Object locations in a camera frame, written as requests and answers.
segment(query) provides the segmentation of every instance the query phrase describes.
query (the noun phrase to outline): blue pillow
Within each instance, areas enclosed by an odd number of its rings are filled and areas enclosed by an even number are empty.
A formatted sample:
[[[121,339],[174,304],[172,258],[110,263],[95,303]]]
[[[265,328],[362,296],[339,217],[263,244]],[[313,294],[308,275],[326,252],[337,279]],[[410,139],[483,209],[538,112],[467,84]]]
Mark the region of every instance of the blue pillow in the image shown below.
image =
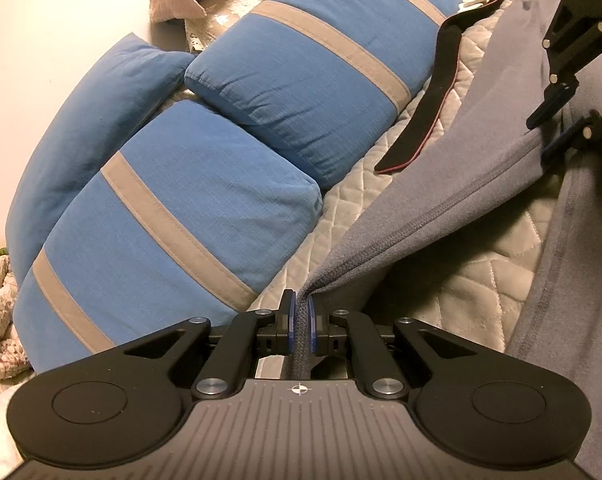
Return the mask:
[[[421,89],[460,1],[264,0],[186,85],[327,189]]]
[[[315,227],[316,182],[204,105],[143,127],[76,196],[20,289],[34,370],[251,305]]]
[[[183,84],[192,59],[128,34],[81,79],[30,157],[10,206],[5,231],[19,285],[65,208]]]

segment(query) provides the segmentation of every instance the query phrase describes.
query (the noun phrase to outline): gray fleece blanket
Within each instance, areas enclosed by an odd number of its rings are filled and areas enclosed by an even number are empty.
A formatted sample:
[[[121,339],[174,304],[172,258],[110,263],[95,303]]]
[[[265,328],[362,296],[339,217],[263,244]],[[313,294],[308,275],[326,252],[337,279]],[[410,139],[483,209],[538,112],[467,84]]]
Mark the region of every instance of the gray fleece blanket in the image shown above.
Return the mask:
[[[602,113],[602,56],[577,95],[540,128],[549,67],[541,41],[559,0],[519,0],[500,19],[455,123],[361,215],[299,295],[292,373],[306,378],[307,298],[360,310],[388,269],[529,187],[540,153],[591,108]],[[507,352],[573,380],[592,406],[577,463],[602,479],[602,155],[569,153],[539,270]]]

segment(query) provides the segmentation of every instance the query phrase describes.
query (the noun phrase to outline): circular pad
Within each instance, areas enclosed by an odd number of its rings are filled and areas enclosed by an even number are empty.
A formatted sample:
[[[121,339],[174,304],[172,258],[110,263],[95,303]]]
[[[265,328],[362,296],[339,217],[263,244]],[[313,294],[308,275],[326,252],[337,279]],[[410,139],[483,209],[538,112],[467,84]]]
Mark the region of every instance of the circular pad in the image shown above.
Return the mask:
[[[72,384],[52,401],[54,412],[75,424],[97,424],[123,412],[125,391],[116,384],[102,381]]]
[[[18,450],[54,466],[98,468],[159,446],[183,404],[161,367],[148,362],[111,357],[103,365],[90,358],[33,378],[8,406]]]
[[[546,401],[527,384],[494,381],[479,386],[473,392],[472,405],[477,412],[495,422],[520,424],[541,415],[546,408]]]

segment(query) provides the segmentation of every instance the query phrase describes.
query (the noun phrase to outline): white wall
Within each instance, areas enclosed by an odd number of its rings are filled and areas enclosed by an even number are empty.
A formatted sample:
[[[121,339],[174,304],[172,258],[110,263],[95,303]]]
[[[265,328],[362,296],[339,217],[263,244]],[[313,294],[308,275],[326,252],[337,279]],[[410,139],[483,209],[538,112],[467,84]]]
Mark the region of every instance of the white wall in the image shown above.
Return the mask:
[[[148,0],[0,0],[0,245],[25,164],[92,64],[132,31],[186,50],[183,27],[150,27]]]

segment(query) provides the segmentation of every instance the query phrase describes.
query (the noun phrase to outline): quilted mattress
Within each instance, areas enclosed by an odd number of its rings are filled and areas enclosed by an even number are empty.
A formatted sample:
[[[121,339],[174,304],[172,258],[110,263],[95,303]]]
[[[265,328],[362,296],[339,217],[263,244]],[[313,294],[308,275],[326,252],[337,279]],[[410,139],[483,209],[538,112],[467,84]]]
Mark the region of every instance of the quilted mattress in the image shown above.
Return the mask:
[[[258,3],[243,3],[247,12]],[[428,140],[428,149],[449,129],[468,92],[492,31],[502,9],[469,28],[462,40],[459,69],[454,88],[447,96],[441,116]],[[213,12],[209,18],[219,24]],[[190,27],[191,46],[201,45]],[[315,228],[285,264],[251,309],[276,309],[285,288],[299,290],[307,277],[321,264],[332,246],[361,213],[392,182],[393,176],[375,174],[373,168],[399,136],[423,96],[423,91],[408,105],[391,127],[337,186],[326,193],[322,216]],[[189,91],[176,92],[158,112],[181,99],[196,99]],[[418,253],[409,262],[399,262],[388,280],[397,283],[397,297],[372,298],[369,314],[377,322],[390,322],[397,316],[412,316],[460,336],[503,351],[526,300],[540,249],[552,216],[561,176],[549,176],[516,199],[474,222],[462,231]],[[418,290],[401,290],[403,272],[417,275],[412,283]],[[383,308],[374,308],[375,300]],[[262,376],[278,376],[281,361],[262,360]],[[13,470],[21,457],[6,425],[6,407],[13,386],[0,395],[0,479]]]

